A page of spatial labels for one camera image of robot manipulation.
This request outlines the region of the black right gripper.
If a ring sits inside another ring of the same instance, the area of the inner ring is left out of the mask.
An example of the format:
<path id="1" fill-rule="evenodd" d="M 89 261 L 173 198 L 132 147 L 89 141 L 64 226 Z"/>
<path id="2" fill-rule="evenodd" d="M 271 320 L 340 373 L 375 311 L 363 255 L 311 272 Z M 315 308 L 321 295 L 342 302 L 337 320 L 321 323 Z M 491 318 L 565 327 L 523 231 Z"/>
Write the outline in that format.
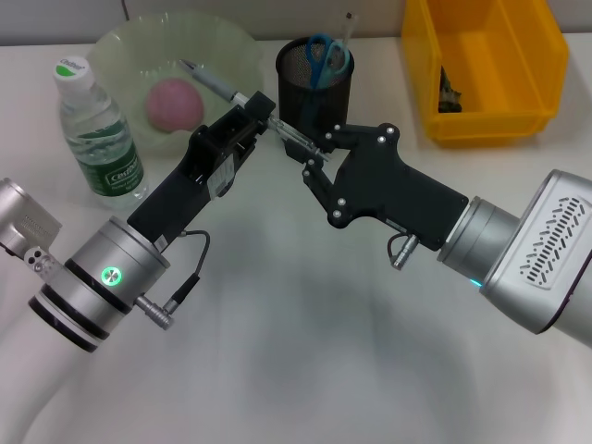
<path id="1" fill-rule="evenodd" d="M 469 199 L 408 166 L 398 152 L 399 129 L 335 125 L 315 139 L 285 140 L 286 155 L 305 162 L 303 183 L 336 228 L 360 217 L 372 217 L 415 236 L 431 251 L 439 250 L 461 217 Z M 337 149 L 349 153 L 332 183 L 323 163 Z"/>

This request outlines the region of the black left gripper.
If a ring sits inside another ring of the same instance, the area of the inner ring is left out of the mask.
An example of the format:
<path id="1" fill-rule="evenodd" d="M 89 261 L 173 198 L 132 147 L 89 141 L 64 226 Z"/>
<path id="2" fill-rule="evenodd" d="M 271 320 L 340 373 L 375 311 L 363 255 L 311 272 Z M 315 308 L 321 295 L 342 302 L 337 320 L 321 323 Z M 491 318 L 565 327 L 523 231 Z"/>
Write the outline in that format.
<path id="1" fill-rule="evenodd" d="M 236 92 L 235 105 L 210 126 L 191 136 L 177 167 L 131 214 L 127 223 L 164 250 L 204 207 L 223 196 L 236 173 L 268 130 L 276 104 L 262 92 Z"/>

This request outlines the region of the silver pen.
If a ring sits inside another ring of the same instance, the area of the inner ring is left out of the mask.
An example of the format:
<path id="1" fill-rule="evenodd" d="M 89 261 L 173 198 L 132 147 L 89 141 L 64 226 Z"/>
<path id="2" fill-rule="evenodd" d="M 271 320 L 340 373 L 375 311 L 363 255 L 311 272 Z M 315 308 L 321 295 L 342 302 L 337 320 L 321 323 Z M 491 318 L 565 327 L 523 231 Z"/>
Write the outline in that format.
<path id="1" fill-rule="evenodd" d="M 248 104 L 251 104 L 250 108 L 252 110 L 249 111 L 249 114 L 251 114 L 256 120 L 260 121 L 267 130 L 274 131 L 282 140 L 295 142 L 312 157 L 322 159 L 323 161 L 329 160 L 329 157 L 324 154 L 312 140 L 288 123 L 275 117 L 273 111 L 263 110 L 262 115 L 259 117 L 257 116 L 258 112 L 254 111 L 256 106 L 261 105 L 264 101 L 268 101 L 268 97 L 264 94 L 257 92 L 253 96 L 247 97 L 209 72 L 203 66 L 197 65 L 186 59 L 180 59 L 179 63 L 195 80 L 199 81 L 202 85 L 223 98 L 225 101 L 238 105 L 244 110 L 247 110 Z"/>

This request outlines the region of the blue scissors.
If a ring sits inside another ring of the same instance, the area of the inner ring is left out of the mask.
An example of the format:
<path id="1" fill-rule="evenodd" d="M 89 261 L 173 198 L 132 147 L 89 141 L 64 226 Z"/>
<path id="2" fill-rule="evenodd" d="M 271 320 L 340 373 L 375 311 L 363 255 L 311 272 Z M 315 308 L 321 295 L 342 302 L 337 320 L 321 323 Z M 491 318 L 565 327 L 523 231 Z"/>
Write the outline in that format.
<path id="1" fill-rule="evenodd" d="M 337 42 L 328 34 L 321 32 L 308 40 L 305 54 L 311 67 L 309 86 L 313 92 L 302 109 L 302 126 L 313 133 L 320 107 L 320 99 L 316 91 L 329 87 L 348 72 L 351 55 L 345 43 Z"/>

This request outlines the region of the pink peach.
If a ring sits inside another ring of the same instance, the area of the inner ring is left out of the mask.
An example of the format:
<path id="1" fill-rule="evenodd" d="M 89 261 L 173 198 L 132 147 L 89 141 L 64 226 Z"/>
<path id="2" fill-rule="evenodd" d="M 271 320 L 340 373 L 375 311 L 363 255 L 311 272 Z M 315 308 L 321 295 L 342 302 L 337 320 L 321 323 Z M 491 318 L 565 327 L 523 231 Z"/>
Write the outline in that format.
<path id="1" fill-rule="evenodd" d="M 200 93 L 179 78 L 160 80 L 148 92 L 144 102 L 148 122 L 157 130 L 192 130 L 204 119 Z"/>

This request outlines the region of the clear plastic ruler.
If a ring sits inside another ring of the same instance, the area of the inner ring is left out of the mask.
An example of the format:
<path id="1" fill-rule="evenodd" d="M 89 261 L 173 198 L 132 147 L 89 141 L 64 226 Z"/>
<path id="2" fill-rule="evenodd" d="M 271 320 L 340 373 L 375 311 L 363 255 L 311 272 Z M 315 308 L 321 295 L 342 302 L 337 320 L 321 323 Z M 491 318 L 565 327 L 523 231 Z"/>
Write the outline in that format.
<path id="1" fill-rule="evenodd" d="M 345 16 L 345 20 L 344 20 L 344 27 L 343 27 L 343 35 L 342 35 L 342 39 L 341 39 L 341 43 L 344 46 L 347 46 L 349 43 L 349 40 L 351 39 L 354 31 L 357 28 L 357 24 L 358 24 L 359 18 L 358 15 L 353 13 L 353 12 L 348 12 Z"/>

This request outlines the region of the clear green-label water bottle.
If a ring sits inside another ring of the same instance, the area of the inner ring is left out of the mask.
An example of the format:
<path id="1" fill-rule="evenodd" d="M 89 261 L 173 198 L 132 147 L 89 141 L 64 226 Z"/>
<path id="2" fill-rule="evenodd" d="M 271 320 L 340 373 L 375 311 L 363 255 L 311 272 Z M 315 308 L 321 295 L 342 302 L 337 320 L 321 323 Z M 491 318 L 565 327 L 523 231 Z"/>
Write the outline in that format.
<path id="1" fill-rule="evenodd" d="M 64 139 L 92 193 L 107 207 L 133 207 L 148 194 L 142 161 L 117 102 L 89 62 L 66 56 L 53 69 Z"/>

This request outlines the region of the black mesh pen holder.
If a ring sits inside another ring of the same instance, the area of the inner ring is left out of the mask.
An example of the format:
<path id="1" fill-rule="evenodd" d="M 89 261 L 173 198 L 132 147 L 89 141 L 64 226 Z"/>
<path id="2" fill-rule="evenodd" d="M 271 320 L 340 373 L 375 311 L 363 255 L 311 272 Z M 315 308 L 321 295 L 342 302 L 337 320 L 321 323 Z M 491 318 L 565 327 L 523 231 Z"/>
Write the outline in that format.
<path id="1" fill-rule="evenodd" d="M 349 70 L 340 80 L 316 91 L 320 107 L 311 133 L 302 126 L 302 109 L 313 92 L 309 86 L 311 67 L 305 54 L 305 46 L 311 37 L 302 37 L 285 45 L 277 55 L 276 71 L 279 118 L 308 138 L 315 139 L 316 134 L 333 130 L 335 125 L 341 126 L 347 121 L 354 58 L 350 52 Z"/>

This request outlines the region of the pale green glass fruit plate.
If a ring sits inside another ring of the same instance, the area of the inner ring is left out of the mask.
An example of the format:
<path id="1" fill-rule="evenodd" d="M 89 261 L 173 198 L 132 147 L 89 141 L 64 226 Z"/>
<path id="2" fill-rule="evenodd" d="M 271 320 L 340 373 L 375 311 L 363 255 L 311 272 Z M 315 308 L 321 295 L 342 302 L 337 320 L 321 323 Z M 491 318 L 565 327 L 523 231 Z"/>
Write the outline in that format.
<path id="1" fill-rule="evenodd" d="M 144 103 L 161 80 L 187 81 L 203 99 L 203 123 L 210 125 L 230 105 L 194 80 L 180 65 L 194 62 L 247 96 L 264 88 L 257 41 L 224 18 L 187 10 L 134 18 L 103 36 L 87 55 L 97 82 L 125 115 L 141 155 L 179 157 L 189 130 L 165 132 L 148 120 Z"/>

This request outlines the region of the yellow plastic bin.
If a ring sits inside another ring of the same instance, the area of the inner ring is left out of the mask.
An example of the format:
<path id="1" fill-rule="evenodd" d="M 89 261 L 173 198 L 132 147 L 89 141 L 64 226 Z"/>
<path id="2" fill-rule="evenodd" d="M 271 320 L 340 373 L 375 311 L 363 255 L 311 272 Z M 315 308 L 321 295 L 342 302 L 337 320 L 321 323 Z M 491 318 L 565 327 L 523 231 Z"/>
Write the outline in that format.
<path id="1" fill-rule="evenodd" d="M 425 134 L 444 146 L 528 138 L 559 111 L 569 50 L 546 0 L 406 0 L 401 44 Z M 441 67 L 461 113 L 438 112 Z"/>

